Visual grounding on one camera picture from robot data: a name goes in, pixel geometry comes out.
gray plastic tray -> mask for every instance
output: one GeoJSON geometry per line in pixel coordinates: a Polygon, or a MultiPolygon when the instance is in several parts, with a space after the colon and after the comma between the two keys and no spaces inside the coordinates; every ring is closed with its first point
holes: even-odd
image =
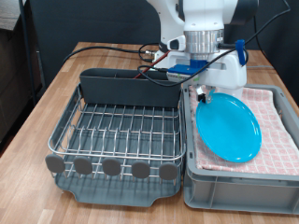
{"type": "MultiPolygon", "coordinates": [[[[274,93],[277,111],[295,144],[299,146],[299,120],[282,90],[276,86],[248,85],[274,93]]],[[[184,200],[193,208],[299,214],[299,176],[259,175],[197,169],[192,138],[188,86],[184,86],[187,164],[184,200]]]]}

blue plate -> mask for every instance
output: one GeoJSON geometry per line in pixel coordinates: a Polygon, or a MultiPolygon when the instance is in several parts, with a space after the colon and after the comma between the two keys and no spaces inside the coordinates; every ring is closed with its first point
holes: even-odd
{"type": "Polygon", "coordinates": [[[250,109],[234,96],[210,93],[212,102],[200,102],[196,127],[205,144],[218,156],[233,162],[252,160],[260,151],[262,133],[250,109]]]}

wire dish rack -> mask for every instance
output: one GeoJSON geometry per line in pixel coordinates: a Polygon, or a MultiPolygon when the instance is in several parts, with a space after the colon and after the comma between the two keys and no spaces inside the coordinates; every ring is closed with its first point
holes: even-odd
{"type": "Polygon", "coordinates": [[[176,194],[186,150],[181,104],[86,104],[78,85],[49,140],[56,184],[85,203],[151,206],[176,194]]]}

pink towel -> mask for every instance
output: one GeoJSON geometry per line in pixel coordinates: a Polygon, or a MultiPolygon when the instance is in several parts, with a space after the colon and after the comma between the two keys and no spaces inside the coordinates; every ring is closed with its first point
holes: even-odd
{"type": "Polygon", "coordinates": [[[254,113],[262,130],[262,147],[251,161],[234,163],[214,154],[202,141],[194,120],[198,102],[190,87],[193,140],[198,169],[270,175],[299,175],[299,152],[274,108],[273,92],[244,88],[242,101],[254,113]]]}

wooden table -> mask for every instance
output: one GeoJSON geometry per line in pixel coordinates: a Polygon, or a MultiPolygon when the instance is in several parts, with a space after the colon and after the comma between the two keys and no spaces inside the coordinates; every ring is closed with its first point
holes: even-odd
{"type": "MultiPolygon", "coordinates": [[[[93,45],[79,43],[76,49],[93,45]]],[[[124,49],[139,46],[106,45],[124,49]]],[[[268,65],[259,51],[250,51],[249,66],[268,65]]],[[[299,216],[191,209],[182,190],[159,199],[150,208],[85,204],[54,184],[46,167],[47,143],[78,84],[78,76],[91,67],[136,69],[136,54],[106,49],[83,51],[68,60],[0,159],[1,223],[299,223],[299,216]]],[[[249,68],[248,83],[277,85],[292,107],[299,109],[276,71],[249,68]]]]}

